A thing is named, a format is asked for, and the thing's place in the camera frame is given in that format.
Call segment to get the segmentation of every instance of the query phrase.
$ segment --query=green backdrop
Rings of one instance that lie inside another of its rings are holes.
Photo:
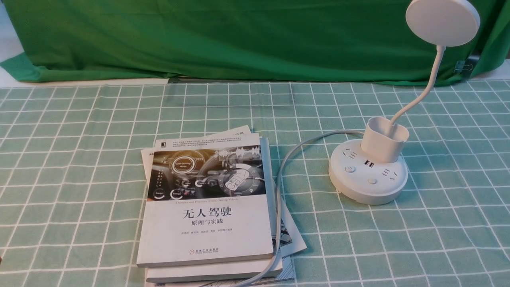
[[[426,82],[436,49],[405,23],[410,0],[4,0],[26,82],[111,78]],[[446,50],[438,84],[476,51],[473,75],[510,47],[510,1],[471,0],[481,29]]]

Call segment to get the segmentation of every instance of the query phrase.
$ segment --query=green checkered tablecloth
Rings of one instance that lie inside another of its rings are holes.
[[[142,287],[135,265],[156,138],[242,125],[269,137],[276,169],[302,139],[364,129],[421,88],[214,83],[0,89],[0,285]],[[306,287],[510,285],[510,82],[436,88],[400,119],[410,177],[400,197],[361,205],[335,192],[329,155],[305,147],[285,201],[308,249]]]

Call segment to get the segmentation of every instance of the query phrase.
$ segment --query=stack of books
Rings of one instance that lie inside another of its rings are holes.
[[[276,243],[269,141],[248,126],[160,139],[142,150],[147,202],[137,265],[146,287],[220,287],[253,277]],[[280,251],[255,284],[295,277],[290,255],[306,248],[282,201]]]

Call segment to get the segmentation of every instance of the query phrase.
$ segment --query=power outlet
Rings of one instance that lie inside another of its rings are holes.
[[[361,149],[361,139],[340,144],[331,155],[329,176],[337,190],[363,204],[385,204],[394,200],[407,181],[402,157],[384,163]]]

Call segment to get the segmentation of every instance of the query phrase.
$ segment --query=desk surface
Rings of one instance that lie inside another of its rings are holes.
[[[421,88],[222,83],[0,89],[2,286],[141,287],[134,265],[156,138],[250,125],[273,168],[302,139],[364,129]],[[285,201],[308,249],[293,257],[315,287],[505,286],[510,282],[510,82],[437,88],[400,119],[411,133],[400,197],[361,205],[335,192],[331,151],[306,148]]]

